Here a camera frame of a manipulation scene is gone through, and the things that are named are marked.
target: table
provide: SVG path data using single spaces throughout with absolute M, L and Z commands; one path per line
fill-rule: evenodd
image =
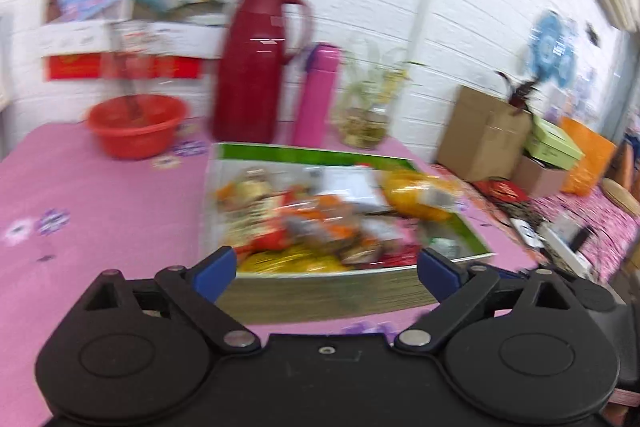
M 49 417 L 33 378 L 34 359 L 101 270 L 117 267 L 128 279 L 143 279 L 198 259 L 210 145 L 200 124 L 193 120 L 181 127 L 172 155 L 138 162 L 107 158 L 83 124 L 46 124 L 0 163 L 3 426 L 35 427 Z M 331 134 L 323 146 L 350 150 Z M 395 139 L 377 153 L 412 158 Z M 463 214 L 480 224 L 478 234 L 497 253 L 494 264 L 512 270 L 535 264 L 473 201 Z M 404 328 L 429 308 L 367 318 Z M 255 330 L 262 338 L 270 331 L 337 333 L 357 320 Z

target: orange package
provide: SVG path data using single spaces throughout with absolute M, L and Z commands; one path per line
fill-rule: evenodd
M 560 128 L 582 150 L 584 157 L 569 171 L 562 192 L 586 196 L 602 178 L 616 146 L 578 121 L 562 117 Z

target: pink bottle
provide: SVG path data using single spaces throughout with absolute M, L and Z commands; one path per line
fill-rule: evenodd
M 296 147 L 322 147 L 326 116 L 331 105 L 340 49 L 320 42 L 306 60 L 305 87 L 298 106 L 291 144 Z

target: cardboard box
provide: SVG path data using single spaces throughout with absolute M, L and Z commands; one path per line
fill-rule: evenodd
M 530 131 L 528 112 L 461 87 L 436 162 L 467 182 L 510 178 Z
M 523 156 L 513 171 L 511 181 L 522 188 L 529 198 L 545 198 L 558 194 L 569 171 L 545 167 L 541 162 Z
M 567 133 L 538 116 L 533 117 L 533 129 L 524 148 L 533 158 L 566 170 L 584 156 Z

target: green box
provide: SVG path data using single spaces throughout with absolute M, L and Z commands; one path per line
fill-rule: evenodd
M 584 156 L 567 133 L 538 116 L 533 117 L 524 149 L 533 158 L 565 170 L 572 169 Z

